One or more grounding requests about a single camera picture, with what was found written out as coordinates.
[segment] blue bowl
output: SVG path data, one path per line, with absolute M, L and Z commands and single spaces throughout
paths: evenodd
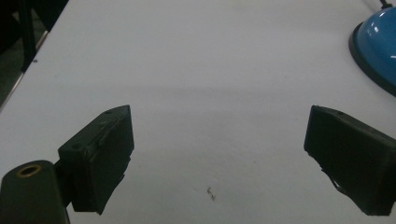
M 396 7 L 381 10 L 356 27 L 349 50 L 370 79 L 396 96 Z

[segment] stain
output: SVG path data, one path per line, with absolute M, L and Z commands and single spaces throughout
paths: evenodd
M 210 196 L 210 199 L 214 202 L 216 200 L 216 195 L 212 193 L 212 189 L 209 187 L 207 188 L 206 192 Z

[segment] white table surface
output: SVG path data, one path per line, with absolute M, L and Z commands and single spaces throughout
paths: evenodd
M 395 223 L 364 215 L 303 148 L 311 105 L 396 137 L 396 99 L 347 48 L 378 7 L 70 0 L 0 114 L 0 175 L 56 162 L 92 119 L 130 105 L 126 176 L 101 216 L 70 206 L 73 224 Z

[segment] black base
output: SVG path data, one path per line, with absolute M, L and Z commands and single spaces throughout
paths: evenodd
M 373 67 L 366 62 L 366 60 L 361 56 L 361 52 L 359 48 L 356 46 L 355 37 L 358 34 L 359 29 L 361 28 L 361 24 L 359 24 L 352 35 L 349 37 L 348 45 L 349 51 L 355 60 L 356 64 L 361 68 L 361 70 L 369 77 L 373 82 L 375 82 L 378 86 L 380 86 L 385 91 L 389 92 L 393 96 L 396 96 L 396 87 L 384 79 L 381 75 L 379 75 Z
M 311 107 L 304 149 L 366 215 L 388 216 L 396 196 L 396 140 L 349 115 Z
M 0 54 L 21 38 L 20 25 L 12 15 L 0 15 Z

